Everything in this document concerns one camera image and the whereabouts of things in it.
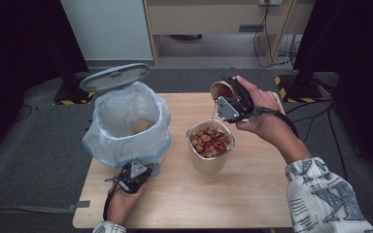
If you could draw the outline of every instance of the power strip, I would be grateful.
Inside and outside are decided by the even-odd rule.
[[[266,6],[267,4],[269,6],[281,6],[283,5],[284,0],[259,0],[260,6]]]

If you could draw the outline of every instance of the cup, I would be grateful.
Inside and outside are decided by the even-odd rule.
[[[225,81],[213,83],[210,87],[210,94],[214,101],[217,101],[220,96],[233,98],[237,97],[233,87]]]
[[[219,154],[214,157],[204,157],[200,155],[199,152],[196,151],[194,145],[192,144],[190,137],[191,135],[196,133],[198,130],[202,129],[204,126],[207,126],[207,127],[213,126],[216,128],[216,130],[225,134],[227,140],[229,141],[229,144],[226,147],[226,150],[222,154]],[[197,171],[205,175],[214,174],[220,169],[222,169],[225,164],[226,156],[235,147],[235,139],[232,136],[232,134],[220,121],[215,120],[215,119],[209,119],[209,120],[203,121],[199,124],[192,126],[186,133],[186,140],[189,145],[189,158],[190,158],[192,165],[195,167]]]

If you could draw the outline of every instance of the brown food pieces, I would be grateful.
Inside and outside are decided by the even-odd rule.
[[[222,97],[234,97],[234,93],[232,92],[232,90],[228,87],[228,86],[223,86],[220,88],[220,90],[218,91],[218,94],[214,95],[214,101],[218,101],[218,98],[220,98],[220,96]]]
[[[226,152],[229,139],[214,126],[202,126],[189,136],[195,151],[204,158],[217,157]]]

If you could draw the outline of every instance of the white wall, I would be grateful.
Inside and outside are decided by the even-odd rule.
[[[142,0],[61,0],[85,60],[153,60]]]

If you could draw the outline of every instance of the silver lid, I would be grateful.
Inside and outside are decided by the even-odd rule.
[[[117,66],[85,78],[80,83],[86,92],[100,92],[135,83],[150,73],[150,66],[144,63],[135,63]]]

